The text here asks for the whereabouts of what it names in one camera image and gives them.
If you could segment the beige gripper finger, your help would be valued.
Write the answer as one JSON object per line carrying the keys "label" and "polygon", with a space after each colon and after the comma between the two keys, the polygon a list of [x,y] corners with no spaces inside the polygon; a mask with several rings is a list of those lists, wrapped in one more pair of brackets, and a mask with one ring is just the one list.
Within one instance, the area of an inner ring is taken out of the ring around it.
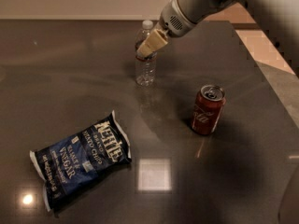
{"label": "beige gripper finger", "polygon": [[167,31],[162,29],[153,29],[149,36],[141,43],[137,49],[137,54],[141,57],[148,57],[153,52],[163,48],[168,44]]}

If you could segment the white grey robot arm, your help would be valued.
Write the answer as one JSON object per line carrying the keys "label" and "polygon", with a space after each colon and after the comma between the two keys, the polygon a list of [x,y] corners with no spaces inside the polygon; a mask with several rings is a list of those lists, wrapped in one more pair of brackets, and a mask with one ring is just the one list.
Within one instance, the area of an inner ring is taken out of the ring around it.
{"label": "white grey robot arm", "polygon": [[299,75],[299,0],[171,0],[137,54],[151,55],[166,46],[170,37],[186,35],[207,16],[234,3],[250,14],[292,71]]}

